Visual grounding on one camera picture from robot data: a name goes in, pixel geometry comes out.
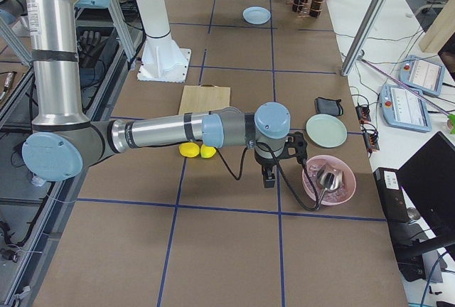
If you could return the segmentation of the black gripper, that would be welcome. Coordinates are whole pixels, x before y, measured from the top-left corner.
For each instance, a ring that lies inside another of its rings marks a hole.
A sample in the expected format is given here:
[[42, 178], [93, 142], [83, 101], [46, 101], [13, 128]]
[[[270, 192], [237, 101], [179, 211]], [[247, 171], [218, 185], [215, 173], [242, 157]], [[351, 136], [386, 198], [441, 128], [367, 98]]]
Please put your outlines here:
[[284, 144], [280, 146], [272, 145], [258, 141], [255, 146], [255, 160], [262, 167], [263, 186], [264, 188], [273, 188], [276, 182], [276, 172], [280, 174], [278, 158], [284, 151]]

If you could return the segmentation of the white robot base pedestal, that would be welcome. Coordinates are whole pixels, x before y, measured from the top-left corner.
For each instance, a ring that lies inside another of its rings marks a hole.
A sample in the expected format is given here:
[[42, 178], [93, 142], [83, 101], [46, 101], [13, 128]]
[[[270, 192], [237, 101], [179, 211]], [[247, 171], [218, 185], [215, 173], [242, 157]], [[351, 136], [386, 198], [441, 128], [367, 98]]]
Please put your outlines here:
[[186, 80], [191, 50], [179, 48], [171, 35], [164, 0], [136, 0], [146, 42], [138, 79], [179, 82]]

